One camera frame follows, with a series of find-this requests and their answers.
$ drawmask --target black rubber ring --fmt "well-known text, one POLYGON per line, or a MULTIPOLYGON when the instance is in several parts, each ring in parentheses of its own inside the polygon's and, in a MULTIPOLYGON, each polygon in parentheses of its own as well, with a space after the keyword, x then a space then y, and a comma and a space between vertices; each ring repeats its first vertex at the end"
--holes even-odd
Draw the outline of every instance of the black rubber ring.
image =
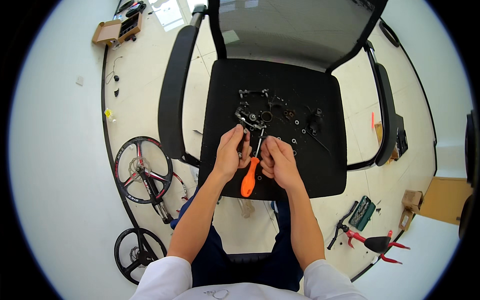
POLYGON ((395 47, 400 46, 400 41, 398 40, 398 37, 396 36, 395 32, 390 28, 390 26, 388 26, 384 21, 380 21, 378 26, 380 27, 384 35, 388 38, 390 43, 392 43, 392 45, 394 45, 395 47))

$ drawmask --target cardboard box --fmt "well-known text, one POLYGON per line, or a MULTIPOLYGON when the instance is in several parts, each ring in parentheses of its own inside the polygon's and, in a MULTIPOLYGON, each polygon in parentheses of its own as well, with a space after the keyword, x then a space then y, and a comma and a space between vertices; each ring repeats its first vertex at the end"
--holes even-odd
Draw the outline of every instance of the cardboard box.
POLYGON ((121 29, 121 20, 112 20, 98 24, 93 34, 92 42, 94 44, 112 45, 113 41, 118 40, 121 29))
POLYGON ((400 218, 400 224, 398 224, 398 228, 403 231, 407 231, 410 227, 410 223, 413 219, 414 213, 409 210, 404 210, 402 213, 402 217, 400 218))
POLYGON ((126 38, 131 35, 137 34, 142 29, 142 13, 137 12, 121 24, 121 29, 118 33, 118 41, 123 43, 126 38))
POLYGON ((423 193, 421 191, 409 191, 406 190, 403 194, 402 204, 405 209, 414 212, 415 214, 420 213, 420 208, 423 203, 423 193))
POLYGON ((93 34, 92 42, 109 46, 112 46, 115 41, 123 43, 129 36, 139 33, 141 28, 142 14, 140 12, 123 22, 120 19, 101 22, 93 34))

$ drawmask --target chair armrest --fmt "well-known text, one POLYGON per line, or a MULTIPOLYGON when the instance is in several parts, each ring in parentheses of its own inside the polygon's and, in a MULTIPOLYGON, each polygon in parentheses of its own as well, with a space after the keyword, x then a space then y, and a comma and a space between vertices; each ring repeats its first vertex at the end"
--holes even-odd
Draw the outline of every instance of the chair armrest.
POLYGON ((195 7, 190 25, 177 34, 168 60, 158 104, 158 134, 166 155, 173 159, 192 158, 185 151, 182 133, 183 94, 193 47, 198 35, 205 8, 195 7))
POLYGON ((396 143, 397 122, 395 104, 393 102, 392 88, 390 87, 387 71, 383 65, 377 63, 374 53, 375 49, 370 41, 367 40, 363 48, 365 52, 367 52, 370 60, 373 77, 377 86, 383 133, 380 148, 377 153, 369 160, 348 165, 348 171, 366 169, 373 167, 374 165, 381 166, 385 164, 392 155, 396 143))

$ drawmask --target hand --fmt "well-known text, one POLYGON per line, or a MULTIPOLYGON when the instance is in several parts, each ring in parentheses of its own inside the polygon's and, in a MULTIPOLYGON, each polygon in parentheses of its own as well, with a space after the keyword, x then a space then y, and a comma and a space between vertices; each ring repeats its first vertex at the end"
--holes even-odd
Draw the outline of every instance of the hand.
POLYGON ((242 147, 242 156, 239 159, 237 146, 243 136, 243 127, 237 124, 220 138, 220 145, 216 151, 216 161, 212 172, 230 181, 238 168, 244 168, 250 163, 250 131, 247 130, 242 147))
POLYGON ((262 173, 275 178, 280 187, 287 192, 291 189, 303 187, 297 163, 293 156, 292 146, 273 136, 268 136, 260 147, 260 166, 262 173))

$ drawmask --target black chair seat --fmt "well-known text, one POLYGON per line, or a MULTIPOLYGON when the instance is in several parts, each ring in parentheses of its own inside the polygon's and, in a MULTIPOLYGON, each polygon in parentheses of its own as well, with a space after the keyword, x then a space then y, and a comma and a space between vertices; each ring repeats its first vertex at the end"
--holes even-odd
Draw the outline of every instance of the black chair seat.
MULTIPOLYGON (((239 123, 234 112, 240 101, 248 101, 251 112, 269 109, 264 97, 249 95, 240 99, 238 91, 265 88, 270 90, 269 98, 275 96, 274 101, 283 103, 283 106, 272 108, 274 118, 268 123, 264 135, 279 136, 292 145, 297 152, 297 167, 310 198, 341 194, 347 182, 347 138, 337 79, 303 67, 260 60, 221 59, 213 65, 205 112, 199 185, 205 182, 214 167, 220 137, 239 123), (330 152, 308 133, 302 133, 311 110, 317 108, 322 110, 323 123, 316 137, 330 152), (291 120, 284 116, 286 109, 295 112, 291 120), (299 125, 295 124, 295 120, 300 122, 299 125), (293 144, 292 139, 296 139, 297 143, 293 144)), ((250 145, 253 151, 258 145, 259 135, 259 130, 252 132, 250 145)), ((238 170, 221 194, 244 198, 240 194, 240 186, 247 170, 248 167, 238 170)), ((257 167, 258 176, 262 179, 256 181, 250 199, 287 200, 285 190, 264 176, 261 167, 257 167)))

